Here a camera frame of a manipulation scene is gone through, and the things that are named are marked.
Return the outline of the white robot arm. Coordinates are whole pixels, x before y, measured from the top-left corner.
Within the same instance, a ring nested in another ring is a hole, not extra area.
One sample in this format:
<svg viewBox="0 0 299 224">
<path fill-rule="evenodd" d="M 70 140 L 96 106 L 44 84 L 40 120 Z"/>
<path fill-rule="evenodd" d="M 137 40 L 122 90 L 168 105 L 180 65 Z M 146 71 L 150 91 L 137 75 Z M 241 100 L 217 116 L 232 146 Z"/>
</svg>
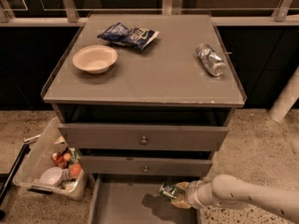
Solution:
<svg viewBox="0 0 299 224">
<path fill-rule="evenodd" d="M 299 68 L 269 111 L 236 111 L 229 139 L 215 157 L 211 181 L 182 182 L 175 206 L 257 206 L 299 223 L 299 122 L 291 112 L 299 97 Z"/>
</svg>

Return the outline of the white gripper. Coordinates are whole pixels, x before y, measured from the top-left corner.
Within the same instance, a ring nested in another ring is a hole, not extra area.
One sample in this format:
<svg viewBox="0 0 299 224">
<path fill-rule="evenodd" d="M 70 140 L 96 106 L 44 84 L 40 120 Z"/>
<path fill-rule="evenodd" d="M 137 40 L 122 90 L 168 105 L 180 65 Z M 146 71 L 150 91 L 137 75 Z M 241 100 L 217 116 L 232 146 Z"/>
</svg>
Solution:
<svg viewBox="0 0 299 224">
<path fill-rule="evenodd" d="M 204 208 L 205 206 L 199 199 L 199 189 L 203 185 L 204 182 L 201 180 L 193 181 L 190 183 L 186 181 L 177 183 L 176 187 L 178 189 L 186 191 L 186 198 L 184 195 L 179 195 L 176 199 L 171 200 L 171 204 L 181 209 L 190 209 L 191 207 L 194 209 Z"/>
</svg>

